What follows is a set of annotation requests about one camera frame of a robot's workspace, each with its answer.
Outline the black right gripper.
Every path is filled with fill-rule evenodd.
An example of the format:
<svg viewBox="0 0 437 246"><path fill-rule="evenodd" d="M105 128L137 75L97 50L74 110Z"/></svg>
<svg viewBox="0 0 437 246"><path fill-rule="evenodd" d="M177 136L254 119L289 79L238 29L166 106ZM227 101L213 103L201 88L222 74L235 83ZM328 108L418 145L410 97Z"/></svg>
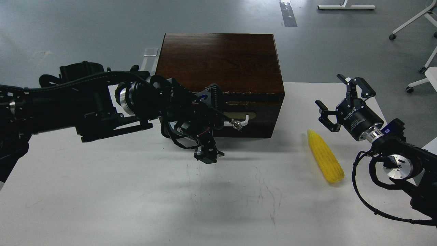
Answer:
<svg viewBox="0 0 437 246"><path fill-rule="evenodd" d="M369 107L367 107L364 100L358 98L356 86L361 89L361 98L371 98L376 96L376 92L365 81L364 78L355 77L354 79L346 78L342 74L337 74L339 78L347 87L346 99L344 99L337 107L337 111L330 111L320 100L315 100L315 104L319 107L320 123L331 132L339 132L341 125L356 141L365 139L363 133L371 127L381 127L384 121ZM337 123L333 123L329 116L337 116Z"/></svg>

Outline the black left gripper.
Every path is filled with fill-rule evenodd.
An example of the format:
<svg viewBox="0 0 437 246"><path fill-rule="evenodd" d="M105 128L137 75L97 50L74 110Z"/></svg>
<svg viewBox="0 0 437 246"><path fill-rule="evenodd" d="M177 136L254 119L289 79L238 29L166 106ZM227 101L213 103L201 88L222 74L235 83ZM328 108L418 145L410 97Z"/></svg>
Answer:
<svg viewBox="0 0 437 246"><path fill-rule="evenodd" d="M182 149L195 149L194 158L205 164L217 163L224 152L217 149L213 132L226 124L241 131L240 121L224 114L223 91L212 83L193 93L176 79L160 80L160 132Z"/></svg>

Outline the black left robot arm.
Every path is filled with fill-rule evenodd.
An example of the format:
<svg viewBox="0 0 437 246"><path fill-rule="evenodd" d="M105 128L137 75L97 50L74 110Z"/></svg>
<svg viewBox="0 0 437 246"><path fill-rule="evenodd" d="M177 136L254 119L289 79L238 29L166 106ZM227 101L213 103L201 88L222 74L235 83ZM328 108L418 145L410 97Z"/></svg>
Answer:
<svg viewBox="0 0 437 246"><path fill-rule="evenodd" d="M104 69L83 61L60 67L59 77L44 74L39 88L1 85L1 182L5 183L31 136L74 127L82 142L124 135L153 127L161 120L164 137L195 159L216 163L223 152L213 132L226 125L242 130L243 123L224 114L223 93L217 84L192 93L175 79L151 76L138 65L129 71Z"/></svg>

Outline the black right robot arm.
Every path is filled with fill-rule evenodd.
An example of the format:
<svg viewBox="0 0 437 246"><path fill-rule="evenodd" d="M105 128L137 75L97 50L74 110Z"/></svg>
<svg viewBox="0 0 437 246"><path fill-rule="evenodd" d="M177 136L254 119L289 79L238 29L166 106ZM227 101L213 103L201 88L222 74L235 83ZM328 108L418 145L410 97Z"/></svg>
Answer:
<svg viewBox="0 0 437 246"><path fill-rule="evenodd" d="M436 226L436 155L406 142L404 123L396 118L383 126L384 121L366 104L376 92L361 77L353 79L338 74L347 87L346 96L334 111L320 100L319 121L331 132L343 126L356 141L367 140L371 148L357 154L353 163L352 184L361 202L375 215L387 219ZM402 190L410 196L412 209L429 217L428 220L399 218L371 206L360 195L356 185L356 167L363 157L370 156L369 174L374 184L387 190Z"/></svg>

